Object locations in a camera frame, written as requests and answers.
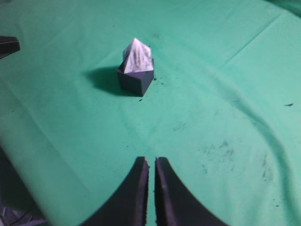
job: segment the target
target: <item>wrinkle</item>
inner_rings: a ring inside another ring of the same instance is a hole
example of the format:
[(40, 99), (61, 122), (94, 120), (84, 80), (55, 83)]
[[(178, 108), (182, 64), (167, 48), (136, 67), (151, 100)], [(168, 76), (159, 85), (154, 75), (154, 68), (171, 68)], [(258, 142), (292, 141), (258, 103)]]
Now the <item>wrinkle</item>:
[(231, 56), (228, 60), (226, 60), (226, 62), (220, 68), (227, 65), (239, 53), (241, 53), (246, 47), (248, 47), (252, 42), (254, 42), (265, 30), (267, 30), (268, 27), (270, 27), (273, 23), (275, 23), (279, 19), (280, 16), (281, 16), (281, 14), (278, 15), (277, 17), (275, 17), (274, 19), (272, 19), (271, 21), (267, 22), (260, 31), (258, 31), (245, 45), (243, 45), (240, 49), (238, 49), (237, 52), (233, 54), (233, 56)]
[(222, 98), (224, 98), (227, 102), (229, 99), (226, 97), (231, 96), (235, 98), (237, 101), (232, 101), (231, 105), (237, 108), (241, 113), (246, 115), (248, 119), (252, 122), (256, 122), (255, 129), (261, 134), (264, 138), (267, 145), (270, 147), (270, 150), (273, 152), (276, 162), (278, 164), (278, 173), (280, 175), (280, 184), (282, 186), (282, 195), (284, 196), (284, 205), (287, 206), (285, 208), (287, 215), (295, 222), (294, 225), (301, 225), (301, 215), (300, 215), (300, 207), (296, 204), (294, 198), (294, 171), (290, 166), (290, 161), (288, 154), (285, 151), (285, 147), (281, 140), (277, 137), (277, 135), (273, 132), (271, 126), (261, 117), (258, 113), (255, 112), (246, 101), (232, 89), (229, 85), (223, 83), (215, 77), (214, 80), (217, 89), (221, 92)]
[(225, 16), (225, 18), (223, 19), (223, 21), (225, 21), (225, 23), (227, 22), (227, 20), (229, 20), (229, 18), (231, 18), (231, 17), (237, 12), (237, 8), (238, 8), (242, 3), (244, 3), (244, 1), (239, 0), (239, 1), (237, 2), (237, 4), (236, 4), (235, 6), (233, 6), (233, 7), (230, 9), (229, 13), (228, 13), (228, 14)]
[(102, 58), (101, 60), (97, 61), (98, 65), (101, 65), (103, 63), (105, 63), (107, 60), (110, 60), (113, 56), (115, 56), (117, 53), (119, 53), (118, 50), (114, 50), (111, 51), (107, 56), (105, 56), (104, 58)]
[(60, 37), (63, 37), (64, 33), (68, 32), (68, 29), (70, 28), (70, 26), (72, 25), (72, 21), (70, 21), (70, 23), (68, 23), (66, 26), (64, 26), (62, 29), (60, 29), (59, 31), (57, 31), (52, 38), (50, 39), (50, 41), (48, 41), (43, 48), (47, 48), (48, 46), (52, 45), (57, 39), (59, 39)]

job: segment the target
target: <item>green cloth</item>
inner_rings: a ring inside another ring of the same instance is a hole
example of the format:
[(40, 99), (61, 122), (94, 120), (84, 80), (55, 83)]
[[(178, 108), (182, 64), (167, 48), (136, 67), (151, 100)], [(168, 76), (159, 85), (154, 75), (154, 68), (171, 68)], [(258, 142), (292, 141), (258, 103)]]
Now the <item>green cloth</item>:
[[(21, 46), (0, 61), (0, 145), (51, 224), (80, 224), (146, 156), (154, 226), (165, 156), (229, 225), (301, 225), (298, 17), (258, 0), (0, 3)], [(134, 37), (155, 60), (142, 101), (115, 73)]]

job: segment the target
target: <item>white pyramid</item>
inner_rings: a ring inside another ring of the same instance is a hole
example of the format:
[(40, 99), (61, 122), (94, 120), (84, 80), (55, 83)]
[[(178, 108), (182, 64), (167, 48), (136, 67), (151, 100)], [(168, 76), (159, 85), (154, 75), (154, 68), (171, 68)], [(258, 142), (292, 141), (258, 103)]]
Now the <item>white pyramid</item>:
[(124, 74), (154, 70), (151, 49), (137, 38), (123, 51), (123, 61)]

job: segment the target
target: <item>block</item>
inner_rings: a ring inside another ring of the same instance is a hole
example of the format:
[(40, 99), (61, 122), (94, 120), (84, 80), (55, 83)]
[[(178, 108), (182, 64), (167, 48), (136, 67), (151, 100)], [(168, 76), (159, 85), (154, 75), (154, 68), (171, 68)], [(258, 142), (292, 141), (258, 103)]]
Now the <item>block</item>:
[(123, 51), (123, 62), (117, 69), (120, 87), (143, 97), (154, 79), (151, 48), (134, 38)]

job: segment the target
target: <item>black plastic part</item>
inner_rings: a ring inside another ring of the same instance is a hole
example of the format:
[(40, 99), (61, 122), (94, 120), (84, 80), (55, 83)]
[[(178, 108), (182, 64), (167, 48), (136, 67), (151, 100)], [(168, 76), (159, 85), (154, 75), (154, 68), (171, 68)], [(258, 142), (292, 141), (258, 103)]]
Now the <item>black plastic part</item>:
[(138, 157), (116, 192), (82, 226), (145, 226), (148, 183), (149, 166)]
[(190, 193), (167, 158), (157, 158), (155, 165), (158, 226), (226, 226)]
[(20, 50), (16, 37), (0, 36), (0, 59)]

